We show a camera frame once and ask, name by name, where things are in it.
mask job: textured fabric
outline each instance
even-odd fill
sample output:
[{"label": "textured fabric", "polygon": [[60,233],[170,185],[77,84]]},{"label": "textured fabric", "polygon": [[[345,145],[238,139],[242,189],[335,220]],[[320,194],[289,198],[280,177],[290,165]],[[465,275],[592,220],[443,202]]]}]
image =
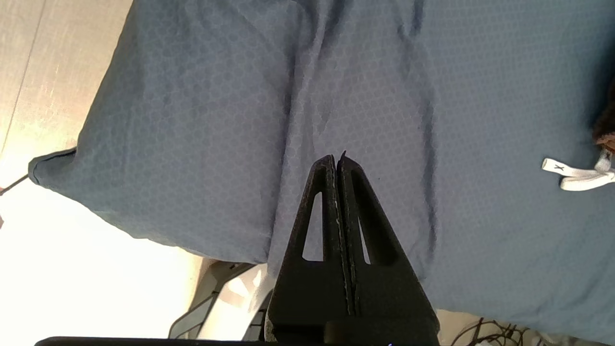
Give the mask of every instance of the textured fabric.
[{"label": "textured fabric", "polygon": [[615,344],[614,187],[541,171],[598,157],[614,18],[612,0],[135,1],[77,150],[31,177],[275,274],[312,162],[347,150],[435,307]]}]

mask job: floor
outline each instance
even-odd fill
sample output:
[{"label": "floor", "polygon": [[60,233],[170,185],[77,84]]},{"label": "floor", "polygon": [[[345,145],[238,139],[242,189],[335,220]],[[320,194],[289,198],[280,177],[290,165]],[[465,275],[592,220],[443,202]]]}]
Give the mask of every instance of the floor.
[{"label": "floor", "polygon": [[[132,0],[0,0],[0,187],[75,146]],[[201,258],[25,182],[0,198],[0,339],[165,337]],[[477,320],[439,311],[442,344]]]}]

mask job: white drawstring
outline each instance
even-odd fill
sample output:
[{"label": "white drawstring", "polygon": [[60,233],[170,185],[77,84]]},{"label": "white drawstring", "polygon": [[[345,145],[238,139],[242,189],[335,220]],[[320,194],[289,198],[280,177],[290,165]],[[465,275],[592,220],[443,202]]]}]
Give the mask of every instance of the white drawstring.
[{"label": "white drawstring", "polygon": [[560,188],[566,191],[586,191],[615,182],[615,170],[611,168],[611,153],[603,150],[593,169],[578,169],[554,159],[544,159],[542,169],[565,176]]}]

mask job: blue fabric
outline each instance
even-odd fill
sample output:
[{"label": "blue fabric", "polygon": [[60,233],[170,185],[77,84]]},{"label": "blue fabric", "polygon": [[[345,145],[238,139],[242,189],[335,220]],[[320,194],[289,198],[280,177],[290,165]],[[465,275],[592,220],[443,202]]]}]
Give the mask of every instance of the blue fabric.
[{"label": "blue fabric", "polygon": [[598,156],[614,19],[612,0],[135,1],[77,150],[31,177],[275,274],[312,162],[347,150],[435,307],[615,344],[614,187],[541,171]]}]

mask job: tangled wires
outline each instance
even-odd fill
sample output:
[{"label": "tangled wires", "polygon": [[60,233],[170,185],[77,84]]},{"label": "tangled wires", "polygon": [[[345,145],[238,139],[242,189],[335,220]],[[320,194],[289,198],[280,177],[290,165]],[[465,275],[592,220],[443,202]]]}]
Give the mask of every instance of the tangled wires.
[{"label": "tangled wires", "polygon": [[[490,334],[481,335],[481,328],[487,325],[493,325],[499,330],[496,332],[489,331]],[[455,343],[463,335],[473,331],[474,333],[472,334],[472,340],[467,344],[467,346],[476,346],[483,341],[486,341],[494,346],[523,346],[523,334],[527,330],[528,328],[517,328],[516,324],[508,324],[507,326],[503,326],[496,321],[485,321],[484,318],[480,318],[478,322],[464,328],[459,334],[457,334],[451,345],[455,345]]]}]

